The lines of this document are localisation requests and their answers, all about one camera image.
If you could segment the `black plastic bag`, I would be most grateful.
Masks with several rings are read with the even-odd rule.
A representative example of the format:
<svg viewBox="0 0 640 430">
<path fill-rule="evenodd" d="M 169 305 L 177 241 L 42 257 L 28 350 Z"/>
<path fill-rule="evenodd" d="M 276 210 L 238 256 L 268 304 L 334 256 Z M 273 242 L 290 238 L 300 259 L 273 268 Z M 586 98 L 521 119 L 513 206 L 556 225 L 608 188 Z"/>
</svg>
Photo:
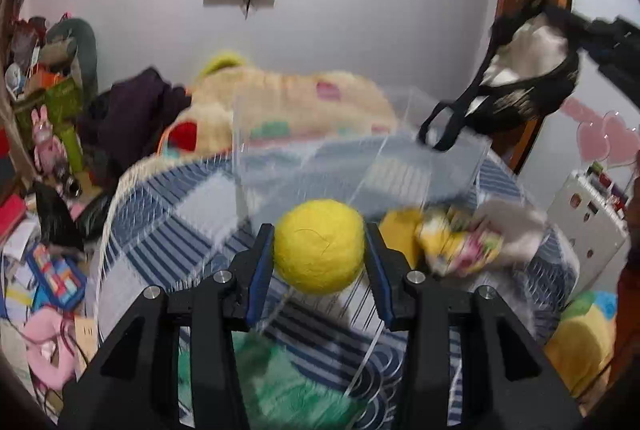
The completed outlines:
<svg viewBox="0 0 640 430">
<path fill-rule="evenodd" d="M 103 190 L 76 217 L 51 186 L 35 181 L 32 191 L 36 197 L 41 242 L 45 245 L 82 250 L 86 243 L 102 236 L 114 190 Z"/>
</svg>

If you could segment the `pink rabbit toy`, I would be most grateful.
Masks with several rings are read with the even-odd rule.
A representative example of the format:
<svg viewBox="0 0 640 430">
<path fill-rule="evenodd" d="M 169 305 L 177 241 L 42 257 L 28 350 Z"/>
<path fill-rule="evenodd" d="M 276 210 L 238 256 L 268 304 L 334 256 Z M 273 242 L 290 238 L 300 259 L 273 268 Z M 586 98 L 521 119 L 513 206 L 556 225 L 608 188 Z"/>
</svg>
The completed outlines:
<svg viewBox="0 0 640 430">
<path fill-rule="evenodd" d="M 54 133 L 45 104 L 32 109 L 32 141 L 36 168 L 42 175 L 51 175 L 58 164 L 67 163 L 66 149 Z"/>
</svg>

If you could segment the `clear plastic storage box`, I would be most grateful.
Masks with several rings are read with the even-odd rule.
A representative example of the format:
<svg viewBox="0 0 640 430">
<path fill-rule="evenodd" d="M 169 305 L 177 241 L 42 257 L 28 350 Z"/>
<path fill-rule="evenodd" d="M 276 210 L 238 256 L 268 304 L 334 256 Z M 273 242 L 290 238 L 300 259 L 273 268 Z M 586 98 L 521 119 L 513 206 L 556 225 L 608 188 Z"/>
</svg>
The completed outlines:
<svg viewBox="0 0 640 430">
<path fill-rule="evenodd" d="M 331 134 L 259 142 L 233 127 L 233 172 L 254 228 L 277 223 L 301 203 L 333 199 L 379 220 L 390 210 L 422 209 L 468 191 L 488 140 L 468 130 L 441 153 L 418 141 L 435 107 L 416 88 L 382 88 L 398 119 L 380 134 Z"/>
</svg>

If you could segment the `colourful blue puzzle box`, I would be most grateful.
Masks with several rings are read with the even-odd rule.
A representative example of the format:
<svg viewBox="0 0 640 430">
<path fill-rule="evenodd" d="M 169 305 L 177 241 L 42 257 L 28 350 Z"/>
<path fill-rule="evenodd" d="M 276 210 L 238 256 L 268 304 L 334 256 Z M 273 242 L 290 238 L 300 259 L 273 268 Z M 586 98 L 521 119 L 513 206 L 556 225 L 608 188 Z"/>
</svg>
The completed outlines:
<svg viewBox="0 0 640 430">
<path fill-rule="evenodd" d="M 50 305 L 70 312 L 84 298 L 86 277 L 65 255 L 51 255 L 43 245 L 35 245 L 26 262 Z"/>
</svg>

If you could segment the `black white fabric bag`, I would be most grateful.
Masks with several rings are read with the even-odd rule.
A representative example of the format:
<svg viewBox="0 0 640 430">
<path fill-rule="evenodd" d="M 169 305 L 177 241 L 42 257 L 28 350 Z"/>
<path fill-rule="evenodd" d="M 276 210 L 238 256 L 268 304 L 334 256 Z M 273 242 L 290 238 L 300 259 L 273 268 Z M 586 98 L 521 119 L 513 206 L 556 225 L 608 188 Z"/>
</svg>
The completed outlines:
<svg viewBox="0 0 640 430">
<path fill-rule="evenodd" d="M 418 141 L 443 153 L 465 129 L 491 137 L 551 115 L 575 90 L 578 49 L 570 12 L 549 0 L 524 0 L 492 24 L 472 82 L 457 99 L 436 104 Z"/>
</svg>

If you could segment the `blue white patterned tablecloth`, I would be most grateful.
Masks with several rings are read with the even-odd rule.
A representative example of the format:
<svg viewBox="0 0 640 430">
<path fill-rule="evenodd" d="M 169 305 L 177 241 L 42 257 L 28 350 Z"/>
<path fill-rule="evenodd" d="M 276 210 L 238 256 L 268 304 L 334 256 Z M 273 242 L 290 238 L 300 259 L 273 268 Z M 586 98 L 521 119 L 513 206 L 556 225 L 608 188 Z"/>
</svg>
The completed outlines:
<svg viewBox="0 0 640 430">
<path fill-rule="evenodd" d="M 424 215 L 429 208 L 452 205 L 471 213 L 488 205 L 503 212 L 529 210 L 506 167 L 488 153 L 468 191 L 418 210 Z M 277 223 L 264 224 L 276 228 Z M 102 342 L 145 288 L 159 286 L 173 293 L 198 285 L 253 247 L 262 225 L 254 228 L 242 205 L 232 155 L 176 165 L 134 186 L 120 186 L 101 249 L 96 316 Z M 558 326 L 579 275 L 572 248 L 549 226 L 535 242 L 533 257 L 521 263 L 492 262 L 462 279 L 439 279 L 426 263 L 416 269 L 450 289 L 494 288 L 540 347 Z M 360 275 L 344 290 L 327 295 L 294 289 L 273 264 L 262 315 L 243 334 L 249 332 L 281 346 L 307 378 L 365 402 L 366 409 L 349 429 L 396 429 L 407 335 L 391 332 L 378 317 L 364 254 Z M 462 429 L 458 326 L 451 326 L 449 333 L 454 386 L 444 429 Z M 178 411 L 181 424 L 194 424 L 189 328 L 179 332 Z"/>
</svg>

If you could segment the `yellow felt ball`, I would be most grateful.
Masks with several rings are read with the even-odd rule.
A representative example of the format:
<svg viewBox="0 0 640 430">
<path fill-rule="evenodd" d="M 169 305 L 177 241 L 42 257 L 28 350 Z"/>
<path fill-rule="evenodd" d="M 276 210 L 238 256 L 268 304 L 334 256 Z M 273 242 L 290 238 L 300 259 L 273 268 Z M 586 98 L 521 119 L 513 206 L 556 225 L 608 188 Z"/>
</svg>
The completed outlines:
<svg viewBox="0 0 640 430">
<path fill-rule="evenodd" d="M 361 273 L 364 220 L 332 199 L 309 200 L 285 213 L 274 229 L 273 264 L 294 289 L 313 295 L 337 293 Z"/>
</svg>

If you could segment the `floral fabric scrunchie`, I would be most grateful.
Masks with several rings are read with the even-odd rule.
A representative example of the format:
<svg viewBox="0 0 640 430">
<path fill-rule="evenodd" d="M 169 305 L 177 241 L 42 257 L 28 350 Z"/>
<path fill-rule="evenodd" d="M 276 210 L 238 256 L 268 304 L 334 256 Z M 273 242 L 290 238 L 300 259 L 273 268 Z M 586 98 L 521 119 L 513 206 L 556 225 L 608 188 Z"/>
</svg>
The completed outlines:
<svg viewBox="0 0 640 430">
<path fill-rule="evenodd" d="M 491 223 L 454 207 L 426 210 L 414 235 L 428 268 L 439 277 L 480 272 L 497 259 L 503 245 L 503 235 Z"/>
</svg>

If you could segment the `yellow sponge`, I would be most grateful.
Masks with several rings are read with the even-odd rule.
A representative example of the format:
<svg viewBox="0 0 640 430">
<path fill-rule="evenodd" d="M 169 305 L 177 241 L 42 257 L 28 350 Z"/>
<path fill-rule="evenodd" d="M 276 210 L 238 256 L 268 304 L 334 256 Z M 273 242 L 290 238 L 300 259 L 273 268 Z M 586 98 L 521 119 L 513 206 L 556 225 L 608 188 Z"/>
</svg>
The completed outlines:
<svg viewBox="0 0 640 430">
<path fill-rule="evenodd" d="M 412 269 L 424 261 L 423 249 L 416 238 L 416 229 L 423 222 L 418 209 L 388 211 L 378 224 L 387 248 L 401 252 Z"/>
</svg>

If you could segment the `green cardboard box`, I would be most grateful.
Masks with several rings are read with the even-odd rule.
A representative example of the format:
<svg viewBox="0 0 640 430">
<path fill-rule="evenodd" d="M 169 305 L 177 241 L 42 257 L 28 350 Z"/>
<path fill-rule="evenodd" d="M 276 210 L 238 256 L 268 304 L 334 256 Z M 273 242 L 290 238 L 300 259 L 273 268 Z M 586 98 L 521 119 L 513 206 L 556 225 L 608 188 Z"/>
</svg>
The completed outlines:
<svg viewBox="0 0 640 430">
<path fill-rule="evenodd" d="M 49 122 L 54 127 L 64 122 L 74 122 L 84 104 L 81 87 L 72 78 L 66 78 L 50 88 L 38 88 L 11 104 L 21 140 L 27 150 L 34 147 L 32 109 L 40 109 L 43 104 L 47 106 Z"/>
</svg>

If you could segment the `pink plush item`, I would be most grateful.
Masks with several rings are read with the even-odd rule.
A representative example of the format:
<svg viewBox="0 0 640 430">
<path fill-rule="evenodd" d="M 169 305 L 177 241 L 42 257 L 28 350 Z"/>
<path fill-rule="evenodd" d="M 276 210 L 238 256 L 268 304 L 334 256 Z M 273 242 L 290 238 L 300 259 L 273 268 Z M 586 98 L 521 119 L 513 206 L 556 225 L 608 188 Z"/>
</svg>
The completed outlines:
<svg viewBox="0 0 640 430">
<path fill-rule="evenodd" d="M 75 375 L 74 325 L 52 307 L 38 309 L 22 330 L 30 370 L 47 388 L 61 390 Z"/>
</svg>

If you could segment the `white sticker covered case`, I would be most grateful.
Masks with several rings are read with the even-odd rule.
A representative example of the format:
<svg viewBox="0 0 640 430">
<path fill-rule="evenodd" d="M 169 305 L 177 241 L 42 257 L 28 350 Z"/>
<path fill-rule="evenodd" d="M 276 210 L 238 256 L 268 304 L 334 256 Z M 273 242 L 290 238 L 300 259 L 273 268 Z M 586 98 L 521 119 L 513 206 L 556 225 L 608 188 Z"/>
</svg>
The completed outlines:
<svg viewBox="0 0 640 430">
<path fill-rule="evenodd" d="M 625 222 L 591 177 L 582 171 L 570 173 L 547 210 L 579 262 L 574 295 L 584 290 L 615 293 L 629 249 Z"/>
</svg>

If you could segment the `green knitted cloth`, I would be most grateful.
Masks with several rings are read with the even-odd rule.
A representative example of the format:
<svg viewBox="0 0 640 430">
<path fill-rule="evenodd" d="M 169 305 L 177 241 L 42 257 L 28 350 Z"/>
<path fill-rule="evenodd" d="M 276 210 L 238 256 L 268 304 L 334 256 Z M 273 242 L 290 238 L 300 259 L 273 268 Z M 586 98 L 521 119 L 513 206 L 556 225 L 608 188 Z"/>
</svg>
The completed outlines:
<svg viewBox="0 0 640 430">
<path fill-rule="evenodd" d="M 252 429 L 349 429 L 366 403 L 304 376 L 290 354 L 256 332 L 232 335 Z"/>
</svg>

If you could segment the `dark purple clothing pile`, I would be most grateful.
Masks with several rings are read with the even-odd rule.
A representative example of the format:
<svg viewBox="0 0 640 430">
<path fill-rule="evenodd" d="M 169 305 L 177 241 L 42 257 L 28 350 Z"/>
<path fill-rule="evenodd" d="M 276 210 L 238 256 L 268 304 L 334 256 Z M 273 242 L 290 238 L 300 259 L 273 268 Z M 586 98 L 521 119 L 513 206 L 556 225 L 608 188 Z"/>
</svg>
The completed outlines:
<svg viewBox="0 0 640 430">
<path fill-rule="evenodd" d="M 191 101 L 183 86 L 166 82 L 153 67 L 114 83 L 77 120 L 81 145 L 92 159 L 93 171 L 116 179 L 132 164 L 155 153 L 164 130 Z"/>
</svg>

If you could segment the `beige plush blanket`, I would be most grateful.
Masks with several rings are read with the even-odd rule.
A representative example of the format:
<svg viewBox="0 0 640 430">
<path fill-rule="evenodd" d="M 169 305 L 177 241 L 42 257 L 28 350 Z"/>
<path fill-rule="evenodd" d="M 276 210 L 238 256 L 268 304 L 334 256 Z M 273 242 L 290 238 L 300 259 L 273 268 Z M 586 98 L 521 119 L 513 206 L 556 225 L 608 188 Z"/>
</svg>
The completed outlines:
<svg viewBox="0 0 640 430">
<path fill-rule="evenodd" d="M 228 153 L 233 127 L 259 142 L 396 130 L 394 107 L 382 88 L 344 71 L 286 74 L 239 66 L 202 76 L 188 88 L 191 106 L 160 138 L 158 150 L 184 157 Z"/>
</svg>

